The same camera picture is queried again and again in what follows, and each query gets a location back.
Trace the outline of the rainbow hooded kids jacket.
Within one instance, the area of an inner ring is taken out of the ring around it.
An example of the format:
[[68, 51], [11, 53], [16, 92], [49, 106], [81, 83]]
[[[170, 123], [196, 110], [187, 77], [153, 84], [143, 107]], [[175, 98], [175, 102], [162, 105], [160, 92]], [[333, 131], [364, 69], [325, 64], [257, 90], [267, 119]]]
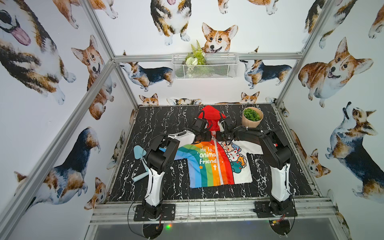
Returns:
[[213, 136], [208, 142], [180, 147], [175, 157], [176, 160], [187, 160], [190, 187], [251, 183], [253, 180], [248, 155], [262, 155], [262, 147], [247, 141], [217, 141], [219, 121], [226, 119], [226, 116], [212, 106], [204, 107], [198, 118], [208, 120]]

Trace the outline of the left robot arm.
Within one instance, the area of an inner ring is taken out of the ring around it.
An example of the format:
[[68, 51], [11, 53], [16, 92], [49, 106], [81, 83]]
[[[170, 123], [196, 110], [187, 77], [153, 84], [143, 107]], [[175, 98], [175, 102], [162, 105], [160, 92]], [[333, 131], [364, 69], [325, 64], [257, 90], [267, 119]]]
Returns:
[[205, 118], [196, 118], [192, 126], [175, 134], [160, 134], [150, 141], [145, 160], [149, 179], [143, 206], [157, 208], [163, 201], [164, 175], [169, 172], [179, 148], [200, 143], [211, 135], [212, 124]]

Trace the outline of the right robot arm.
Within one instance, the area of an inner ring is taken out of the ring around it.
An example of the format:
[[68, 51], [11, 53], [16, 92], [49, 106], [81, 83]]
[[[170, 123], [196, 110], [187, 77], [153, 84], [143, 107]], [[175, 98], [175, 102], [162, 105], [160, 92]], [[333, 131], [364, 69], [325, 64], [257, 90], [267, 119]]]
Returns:
[[224, 140], [243, 141], [261, 146], [267, 154], [267, 163], [271, 168], [271, 202], [288, 204], [292, 197], [289, 190], [289, 170], [293, 151], [281, 129], [263, 131], [244, 126], [236, 127], [230, 118], [221, 118], [218, 126]]

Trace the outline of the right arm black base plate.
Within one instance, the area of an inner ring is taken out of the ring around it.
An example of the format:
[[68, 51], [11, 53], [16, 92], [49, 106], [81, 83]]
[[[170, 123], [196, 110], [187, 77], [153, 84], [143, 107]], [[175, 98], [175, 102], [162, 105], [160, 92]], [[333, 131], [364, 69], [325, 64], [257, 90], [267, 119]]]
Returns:
[[282, 216], [298, 216], [292, 200], [286, 200], [284, 202], [255, 202], [255, 208], [253, 211], [257, 214], [258, 218], [281, 218]]

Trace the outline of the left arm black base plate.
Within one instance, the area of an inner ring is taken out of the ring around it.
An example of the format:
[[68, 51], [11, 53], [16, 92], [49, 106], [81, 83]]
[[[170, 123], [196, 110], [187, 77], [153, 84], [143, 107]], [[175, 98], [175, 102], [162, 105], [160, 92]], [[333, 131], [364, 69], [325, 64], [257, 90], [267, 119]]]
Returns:
[[157, 207], [138, 205], [135, 209], [134, 222], [173, 221], [175, 213], [175, 204], [160, 204]]

